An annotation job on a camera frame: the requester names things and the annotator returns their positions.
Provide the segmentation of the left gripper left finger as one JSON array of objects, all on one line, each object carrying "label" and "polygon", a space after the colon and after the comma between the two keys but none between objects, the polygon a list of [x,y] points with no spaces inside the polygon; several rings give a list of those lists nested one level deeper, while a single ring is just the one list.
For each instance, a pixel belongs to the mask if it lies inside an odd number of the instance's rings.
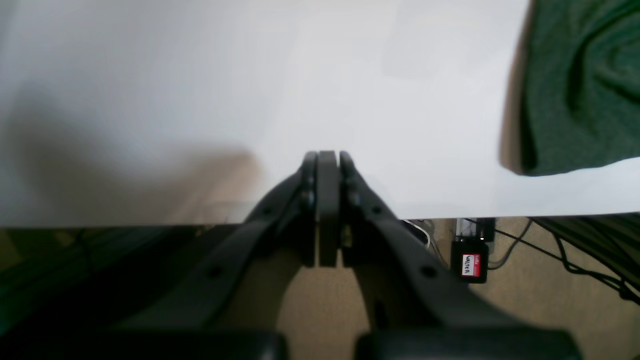
[{"label": "left gripper left finger", "polygon": [[254,207],[245,222],[171,291],[110,330],[85,333],[66,360],[278,360],[284,337],[253,321],[272,309],[292,275],[261,280],[260,259],[292,251],[294,268],[330,264],[330,152],[306,153],[299,169]]}]

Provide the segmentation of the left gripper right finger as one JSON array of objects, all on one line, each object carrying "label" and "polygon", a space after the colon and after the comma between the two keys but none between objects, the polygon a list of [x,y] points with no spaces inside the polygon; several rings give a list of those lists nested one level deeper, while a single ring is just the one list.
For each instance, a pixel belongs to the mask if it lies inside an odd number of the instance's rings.
[{"label": "left gripper right finger", "polygon": [[345,151],[334,153],[342,264],[370,329],[355,360],[580,360],[565,330],[523,322],[461,283],[403,225]]}]

